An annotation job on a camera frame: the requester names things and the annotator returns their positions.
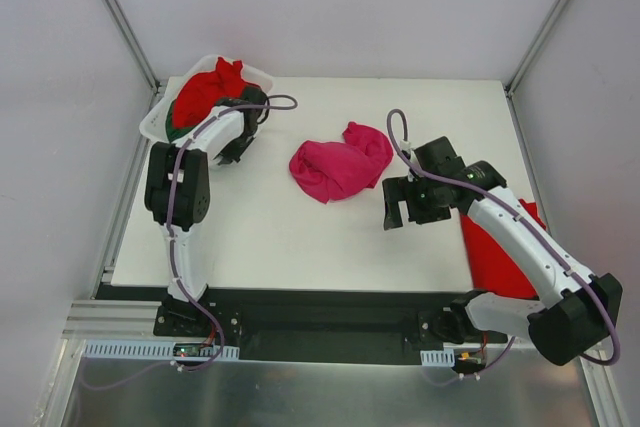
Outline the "pink t shirt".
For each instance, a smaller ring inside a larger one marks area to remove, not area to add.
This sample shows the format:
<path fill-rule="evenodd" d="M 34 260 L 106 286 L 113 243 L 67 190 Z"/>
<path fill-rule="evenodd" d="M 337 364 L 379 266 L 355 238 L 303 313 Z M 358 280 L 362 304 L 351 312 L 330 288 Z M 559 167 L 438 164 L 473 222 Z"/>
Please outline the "pink t shirt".
<path fill-rule="evenodd" d="M 376 186 L 393 158 L 381 131 L 350 122 L 341 142 L 303 142 L 289 161 L 289 172 L 301 190 L 327 204 Z"/>

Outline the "white perforated plastic basket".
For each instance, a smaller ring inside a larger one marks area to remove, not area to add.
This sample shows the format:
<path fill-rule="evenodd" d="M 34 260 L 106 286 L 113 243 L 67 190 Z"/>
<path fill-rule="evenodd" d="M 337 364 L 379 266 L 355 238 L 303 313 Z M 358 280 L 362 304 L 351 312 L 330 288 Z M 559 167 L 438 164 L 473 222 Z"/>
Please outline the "white perforated plastic basket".
<path fill-rule="evenodd" d="M 217 54 L 206 55 L 198 60 L 185 74 L 169 78 L 163 97 L 139 124 L 139 131 L 143 137 L 151 142 L 165 142 L 168 140 L 165 124 L 172 102 L 191 77 L 201 72 L 213 71 L 218 58 L 219 55 Z M 267 94 L 272 91 L 275 82 L 271 75 L 247 63 L 243 63 L 241 77 L 249 83 L 258 85 Z"/>

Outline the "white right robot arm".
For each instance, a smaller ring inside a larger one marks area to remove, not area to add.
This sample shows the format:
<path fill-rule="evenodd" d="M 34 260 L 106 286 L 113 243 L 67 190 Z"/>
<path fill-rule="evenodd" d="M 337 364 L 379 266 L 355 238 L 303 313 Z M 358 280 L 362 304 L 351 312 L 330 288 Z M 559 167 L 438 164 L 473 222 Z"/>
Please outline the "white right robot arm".
<path fill-rule="evenodd" d="M 430 323 L 434 336 L 461 344 L 484 331 L 530 341 L 549 362 L 576 357 L 612 366 L 620 359 L 616 321 L 622 286 L 573 259 L 524 209 L 506 179 L 488 162 L 465 164 L 446 137 L 417 149 L 391 142 L 408 166 L 384 180 L 385 229 L 402 226 L 400 203 L 416 224 L 447 220 L 452 210 L 486 232 L 533 286 L 531 300 L 475 289 L 455 299 Z"/>

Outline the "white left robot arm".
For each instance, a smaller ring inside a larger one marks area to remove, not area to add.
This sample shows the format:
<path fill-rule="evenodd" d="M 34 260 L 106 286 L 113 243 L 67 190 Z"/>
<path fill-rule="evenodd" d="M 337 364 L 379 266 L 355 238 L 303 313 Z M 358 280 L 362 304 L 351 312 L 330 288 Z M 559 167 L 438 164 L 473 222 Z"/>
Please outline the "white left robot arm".
<path fill-rule="evenodd" d="M 205 333 L 212 321 L 209 308 L 197 302 L 208 287 L 200 238 L 211 204 L 210 168 L 239 162 L 269 110 L 268 95 L 246 88 L 236 97 L 207 101 L 203 119 L 151 146 L 144 206 L 162 232 L 168 295 L 185 303 L 176 321 L 189 335 Z"/>

